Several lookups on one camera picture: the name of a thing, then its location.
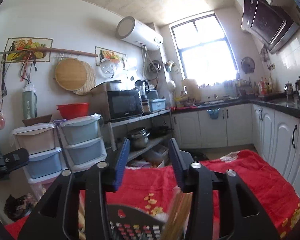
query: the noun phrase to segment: black basket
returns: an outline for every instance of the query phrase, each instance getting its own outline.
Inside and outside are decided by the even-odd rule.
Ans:
[[[109,220],[114,239],[159,240],[164,223],[144,211],[124,205],[109,205]]]

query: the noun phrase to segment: window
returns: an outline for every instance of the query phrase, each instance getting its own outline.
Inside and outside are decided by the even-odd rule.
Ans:
[[[186,78],[213,85],[236,78],[230,45],[215,15],[172,27]]]

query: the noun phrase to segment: blender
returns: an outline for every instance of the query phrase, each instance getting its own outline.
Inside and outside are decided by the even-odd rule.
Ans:
[[[142,109],[144,113],[150,112],[150,104],[147,97],[147,94],[150,92],[149,83],[146,80],[138,80],[135,83],[136,88],[140,92]]]

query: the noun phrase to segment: window frame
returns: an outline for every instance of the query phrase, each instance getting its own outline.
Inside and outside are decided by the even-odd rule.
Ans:
[[[192,22],[193,25],[194,25],[194,28],[195,28],[196,31],[197,31],[197,34],[199,35],[198,28],[197,28],[197,26],[195,25],[195,21],[201,20],[201,19],[204,19],[204,18],[208,18],[208,17],[212,17],[212,16],[214,16],[215,19],[217,20],[217,22],[218,22],[219,26],[221,27],[221,29],[222,29],[222,31],[223,31],[223,33],[224,33],[225,36],[224,36],[223,38],[221,38],[221,39],[216,39],[216,40],[208,41],[208,42],[200,42],[200,44],[198,44],[198,45],[194,45],[194,46],[191,46],[191,47],[186,47],[186,48],[179,49],[178,44],[177,44],[177,40],[176,40],[176,35],[175,35],[175,33],[174,33],[174,28]],[[205,16],[202,16],[202,17],[198,17],[198,18],[194,18],[194,19],[190,19],[190,20],[185,21],[185,22],[182,22],[182,23],[180,23],[180,24],[171,26],[170,28],[171,28],[171,31],[172,31],[172,34],[173,34],[173,38],[174,38],[174,42],[175,42],[175,45],[176,45],[176,48],[177,48],[177,52],[178,52],[179,58],[180,58],[180,60],[181,60],[181,65],[182,65],[182,69],[183,69],[183,73],[184,73],[185,78],[188,78],[188,76],[187,76],[187,71],[186,71],[186,68],[185,68],[184,61],[183,61],[182,53],[183,53],[184,51],[187,51],[187,50],[190,50],[190,49],[194,49],[194,48],[197,48],[197,47],[202,47],[202,46],[204,46],[204,45],[206,45],[206,44],[213,43],[213,42],[217,42],[217,41],[225,41],[225,42],[226,42],[226,44],[227,44],[227,46],[228,46],[228,49],[229,49],[229,51],[230,51],[230,54],[231,54],[231,58],[232,58],[233,65],[234,65],[234,69],[235,69],[236,71],[238,71],[238,66],[237,66],[236,60],[235,60],[235,58],[234,58],[234,53],[233,53],[233,51],[232,51],[232,48],[231,48],[231,45],[230,45],[230,43],[229,43],[228,37],[226,36],[226,32],[225,32],[225,30],[223,29],[223,27],[222,27],[222,25],[221,25],[221,23],[220,23],[220,21],[219,21],[219,19],[218,19],[218,17],[216,16],[215,13],[213,13],[213,14],[208,14],[208,15],[205,15]]]

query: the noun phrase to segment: metal bolt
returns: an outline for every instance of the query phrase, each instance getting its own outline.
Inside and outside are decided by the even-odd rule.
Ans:
[[[61,174],[62,174],[62,176],[65,176],[65,177],[69,176],[71,174],[71,170],[68,170],[68,169],[64,170]]]
[[[108,163],[106,163],[106,162],[99,162],[98,164],[97,164],[97,167],[98,168],[105,168],[105,167],[108,167]]]
[[[193,162],[191,163],[191,167],[194,169],[200,169],[201,168],[201,164],[198,162]]]
[[[231,176],[231,177],[234,177],[234,176],[237,175],[237,174],[235,173],[235,171],[233,171],[233,170],[227,171],[227,174],[228,174],[229,176]]]

